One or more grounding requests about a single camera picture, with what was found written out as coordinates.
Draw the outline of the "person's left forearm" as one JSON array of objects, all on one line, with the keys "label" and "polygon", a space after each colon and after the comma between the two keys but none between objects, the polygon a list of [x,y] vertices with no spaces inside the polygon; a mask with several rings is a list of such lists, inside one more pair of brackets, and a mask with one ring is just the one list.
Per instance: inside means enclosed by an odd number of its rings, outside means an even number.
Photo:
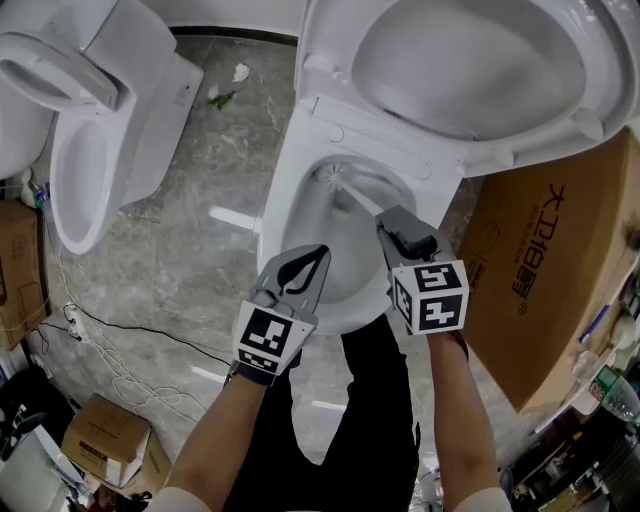
[{"label": "person's left forearm", "polygon": [[163,489],[185,490],[211,512],[272,508],[287,440],[282,397],[275,385],[233,377],[190,434]]}]

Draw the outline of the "person's black trousers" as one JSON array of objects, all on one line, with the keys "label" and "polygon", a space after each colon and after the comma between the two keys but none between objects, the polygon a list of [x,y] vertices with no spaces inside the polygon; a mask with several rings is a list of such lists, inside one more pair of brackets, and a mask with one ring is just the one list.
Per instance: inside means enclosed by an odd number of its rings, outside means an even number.
[{"label": "person's black trousers", "polygon": [[407,512],[419,465],[406,357],[386,315],[341,337],[353,376],[321,464],[301,451],[289,375],[266,391],[223,512]]}]

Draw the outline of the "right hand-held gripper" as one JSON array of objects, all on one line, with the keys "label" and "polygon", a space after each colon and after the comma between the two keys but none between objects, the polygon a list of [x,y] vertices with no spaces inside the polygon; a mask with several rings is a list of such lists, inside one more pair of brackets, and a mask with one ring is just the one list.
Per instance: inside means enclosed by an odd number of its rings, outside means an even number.
[{"label": "right hand-held gripper", "polygon": [[[388,266],[390,298],[412,335],[463,328],[469,300],[464,262],[448,241],[401,205],[375,217]],[[411,241],[404,231],[418,231]]]}]

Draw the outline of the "white toilet brush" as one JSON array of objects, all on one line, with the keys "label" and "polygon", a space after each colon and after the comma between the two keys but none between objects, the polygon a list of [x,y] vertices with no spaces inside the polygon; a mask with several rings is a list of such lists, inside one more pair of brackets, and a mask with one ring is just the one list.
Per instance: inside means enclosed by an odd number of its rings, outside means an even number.
[{"label": "white toilet brush", "polygon": [[347,167],[344,163],[327,163],[320,166],[315,171],[315,174],[317,179],[333,194],[347,194],[373,217],[380,215],[383,212],[383,208],[347,181],[346,169]]}]

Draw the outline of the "person's right forearm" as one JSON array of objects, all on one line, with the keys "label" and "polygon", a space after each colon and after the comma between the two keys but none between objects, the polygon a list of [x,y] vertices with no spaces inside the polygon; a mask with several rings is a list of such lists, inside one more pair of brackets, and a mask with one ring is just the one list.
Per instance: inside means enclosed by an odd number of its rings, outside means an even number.
[{"label": "person's right forearm", "polygon": [[445,504],[454,508],[472,494],[498,486],[489,417],[467,356],[449,333],[428,338],[434,388],[434,437]]}]

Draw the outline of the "large cardboard box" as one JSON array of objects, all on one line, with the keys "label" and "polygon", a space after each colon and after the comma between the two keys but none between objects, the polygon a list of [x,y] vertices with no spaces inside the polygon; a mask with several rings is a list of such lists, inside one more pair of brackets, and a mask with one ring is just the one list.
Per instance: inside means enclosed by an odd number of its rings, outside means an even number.
[{"label": "large cardboard box", "polygon": [[637,262],[636,235],[640,142],[630,130],[485,180],[459,251],[470,286],[463,334],[516,411],[549,411],[570,393],[580,350],[598,347]]}]

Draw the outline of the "small cardboard box black print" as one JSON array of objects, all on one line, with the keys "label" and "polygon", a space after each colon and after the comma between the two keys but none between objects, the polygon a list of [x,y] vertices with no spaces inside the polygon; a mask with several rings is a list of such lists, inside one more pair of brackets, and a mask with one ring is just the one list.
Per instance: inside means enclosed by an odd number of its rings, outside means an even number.
[{"label": "small cardboard box black print", "polygon": [[48,299],[42,214],[0,201],[0,347],[19,345],[47,317]]}]

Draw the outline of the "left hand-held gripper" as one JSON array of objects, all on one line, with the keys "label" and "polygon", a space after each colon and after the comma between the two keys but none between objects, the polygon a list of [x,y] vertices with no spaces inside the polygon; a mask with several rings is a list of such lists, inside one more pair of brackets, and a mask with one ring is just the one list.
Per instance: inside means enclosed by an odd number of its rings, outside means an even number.
[{"label": "left hand-held gripper", "polygon": [[271,258],[233,332],[233,360],[281,375],[316,329],[315,309],[331,263],[327,245],[289,249]]}]

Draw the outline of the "white spray bottle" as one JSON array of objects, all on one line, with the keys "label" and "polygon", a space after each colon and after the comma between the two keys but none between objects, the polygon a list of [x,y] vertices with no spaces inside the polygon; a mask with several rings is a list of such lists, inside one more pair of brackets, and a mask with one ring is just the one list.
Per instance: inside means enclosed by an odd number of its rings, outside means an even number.
[{"label": "white spray bottle", "polygon": [[42,209],[43,205],[50,200],[50,184],[37,184],[33,179],[31,168],[26,169],[21,175],[21,201],[29,208]]}]

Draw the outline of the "white power strip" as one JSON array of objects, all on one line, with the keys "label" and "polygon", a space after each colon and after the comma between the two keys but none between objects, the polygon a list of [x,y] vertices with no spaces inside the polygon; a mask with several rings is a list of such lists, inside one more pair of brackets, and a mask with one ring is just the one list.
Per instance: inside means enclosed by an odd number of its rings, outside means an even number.
[{"label": "white power strip", "polygon": [[69,322],[69,333],[78,340],[85,341],[87,339],[87,330],[84,324],[82,312],[73,304],[68,303],[63,307],[65,318]]}]

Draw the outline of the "cardboard box white label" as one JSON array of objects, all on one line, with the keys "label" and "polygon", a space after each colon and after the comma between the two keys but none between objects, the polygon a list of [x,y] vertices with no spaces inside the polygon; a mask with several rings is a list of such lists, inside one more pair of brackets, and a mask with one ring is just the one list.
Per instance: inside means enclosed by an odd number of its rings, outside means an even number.
[{"label": "cardboard box white label", "polygon": [[61,451],[82,471],[128,498],[156,494],[171,470],[151,424],[98,394],[71,421]]}]

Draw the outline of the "large white toilet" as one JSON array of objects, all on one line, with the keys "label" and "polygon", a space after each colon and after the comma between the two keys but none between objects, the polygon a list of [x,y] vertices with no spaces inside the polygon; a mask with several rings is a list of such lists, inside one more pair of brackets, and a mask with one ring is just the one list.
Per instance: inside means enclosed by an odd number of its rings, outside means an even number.
[{"label": "large white toilet", "polygon": [[640,118],[640,0],[308,0],[258,261],[324,244],[317,332],[384,313],[375,222],[315,171],[438,226],[465,178],[589,150]]}]

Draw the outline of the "white toilet with tank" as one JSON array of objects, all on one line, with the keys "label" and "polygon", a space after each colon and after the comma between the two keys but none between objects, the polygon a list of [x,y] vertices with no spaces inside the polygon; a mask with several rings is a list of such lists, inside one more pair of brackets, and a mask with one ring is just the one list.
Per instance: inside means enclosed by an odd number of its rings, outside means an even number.
[{"label": "white toilet with tank", "polygon": [[176,44],[141,0],[0,0],[0,179],[51,148],[70,252],[164,179],[203,78]]}]

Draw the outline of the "person's white shirt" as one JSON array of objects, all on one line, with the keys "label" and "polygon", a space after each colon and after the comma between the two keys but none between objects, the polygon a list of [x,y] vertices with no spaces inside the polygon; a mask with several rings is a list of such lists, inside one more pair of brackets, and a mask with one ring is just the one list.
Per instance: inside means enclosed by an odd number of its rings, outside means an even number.
[{"label": "person's white shirt", "polygon": [[[145,512],[211,512],[193,494],[174,487],[163,489]],[[513,512],[500,488],[480,490],[462,501],[453,512]]]}]

